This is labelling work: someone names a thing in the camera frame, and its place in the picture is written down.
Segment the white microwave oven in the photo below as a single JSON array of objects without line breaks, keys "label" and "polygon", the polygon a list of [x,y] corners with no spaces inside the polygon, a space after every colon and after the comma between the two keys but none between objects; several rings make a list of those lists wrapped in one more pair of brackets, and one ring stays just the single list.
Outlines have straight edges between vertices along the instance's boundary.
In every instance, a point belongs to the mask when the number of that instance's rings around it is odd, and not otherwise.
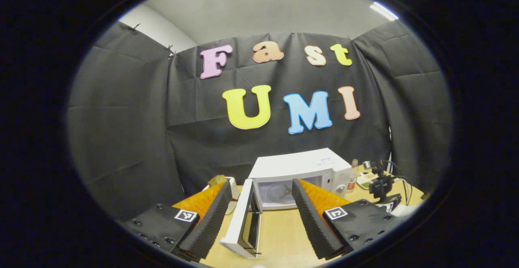
[{"label": "white microwave oven", "polygon": [[293,179],[343,195],[351,170],[352,165],[329,148],[258,157],[243,183],[226,235],[219,243],[242,257],[256,259],[263,211],[296,208]]}]

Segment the white divided dish of beans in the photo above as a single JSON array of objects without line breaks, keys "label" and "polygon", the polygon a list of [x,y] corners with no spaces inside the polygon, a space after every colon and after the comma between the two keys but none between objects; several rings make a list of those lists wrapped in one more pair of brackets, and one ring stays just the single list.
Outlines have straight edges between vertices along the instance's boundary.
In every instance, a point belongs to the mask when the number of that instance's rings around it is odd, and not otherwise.
[{"label": "white divided dish of beans", "polygon": [[363,189],[369,190],[369,186],[378,180],[378,174],[371,172],[361,172],[358,175],[356,183]]}]

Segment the black backdrop cloth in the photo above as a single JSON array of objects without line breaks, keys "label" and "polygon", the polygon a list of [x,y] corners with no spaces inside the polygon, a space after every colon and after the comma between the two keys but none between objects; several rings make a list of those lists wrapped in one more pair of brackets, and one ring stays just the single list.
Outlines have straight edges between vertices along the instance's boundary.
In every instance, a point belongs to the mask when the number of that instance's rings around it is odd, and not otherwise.
[{"label": "black backdrop cloth", "polygon": [[118,23],[79,68],[66,120],[80,177],[121,221],[217,174],[242,184],[258,157],[320,148],[391,158],[429,193],[455,126],[440,65],[401,21],[354,40],[269,32],[174,56]]}]

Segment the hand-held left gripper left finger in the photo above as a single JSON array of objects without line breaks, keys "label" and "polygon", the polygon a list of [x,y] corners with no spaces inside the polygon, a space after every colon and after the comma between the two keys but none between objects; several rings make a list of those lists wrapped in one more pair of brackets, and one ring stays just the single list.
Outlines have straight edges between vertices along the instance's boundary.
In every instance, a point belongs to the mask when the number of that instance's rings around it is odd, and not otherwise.
[{"label": "hand-held left gripper left finger", "polygon": [[124,222],[131,233],[184,260],[205,259],[232,199],[231,184],[219,183],[174,205],[156,204]]}]

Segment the white toaster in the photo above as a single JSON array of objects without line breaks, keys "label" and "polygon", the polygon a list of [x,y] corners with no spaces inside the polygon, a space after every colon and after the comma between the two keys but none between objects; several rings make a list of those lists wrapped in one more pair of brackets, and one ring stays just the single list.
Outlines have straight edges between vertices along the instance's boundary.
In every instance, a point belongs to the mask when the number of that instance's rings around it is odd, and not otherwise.
[{"label": "white toaster", "polygon": [[[238,186],[237,186],[237,183],[236,183],[236,180],[234,177],[226,177],[226,178],[227,178],[227,181],[230,183],[231,194],[232,194],[232,199],[229,202],[226,213],[225,213],[227,215],[227,214],[232,213],[232,211],[235,209],[235,207],[237,205],[238,198],[239,198],[239,189],[238,189]],[[207,184],[206,187],[203,189],[203,191],[207,190],[209,187],[210,186]]]}]

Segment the clear bottle with red label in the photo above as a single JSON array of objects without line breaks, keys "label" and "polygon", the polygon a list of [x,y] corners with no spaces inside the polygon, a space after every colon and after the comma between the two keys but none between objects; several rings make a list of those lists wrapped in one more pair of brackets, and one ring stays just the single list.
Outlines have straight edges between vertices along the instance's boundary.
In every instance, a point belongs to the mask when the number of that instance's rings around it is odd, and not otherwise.
[{"label": "clear bottle with red label", "polygon": [[356,186],[356,181],[358,178],[358,160],[352,160],[352,168],[350,170],[349,182],[347,185],[346,193],[352,193]]}]

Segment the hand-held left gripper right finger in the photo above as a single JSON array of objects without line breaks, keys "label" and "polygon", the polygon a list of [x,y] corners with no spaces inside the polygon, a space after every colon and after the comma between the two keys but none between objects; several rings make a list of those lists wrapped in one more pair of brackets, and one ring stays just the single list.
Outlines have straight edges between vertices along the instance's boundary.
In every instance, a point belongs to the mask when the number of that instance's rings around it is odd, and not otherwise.
[{"label": "hand-held left gripper right finger", "polygon": [[368,246],[405,222],[365,199],[349,202],[307,181],[292,181],[307,237],[319,259],[330,260]]}]

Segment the ceiling light panel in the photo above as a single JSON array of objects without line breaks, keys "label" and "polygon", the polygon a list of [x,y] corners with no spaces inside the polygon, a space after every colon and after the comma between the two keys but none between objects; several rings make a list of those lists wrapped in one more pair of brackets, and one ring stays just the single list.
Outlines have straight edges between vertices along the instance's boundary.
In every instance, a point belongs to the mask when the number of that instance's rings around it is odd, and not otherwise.
[{"label": "ceiling light panel", "polygon": [[371,4],[369,7],[373,9],[373,11],[376,11],[377,13],[381,14],[389,21],[399,20],[399,17],[397,15],[395,15],[392,11],[382,6],[382,4],[378,2],[373,2],[373,4]]}]

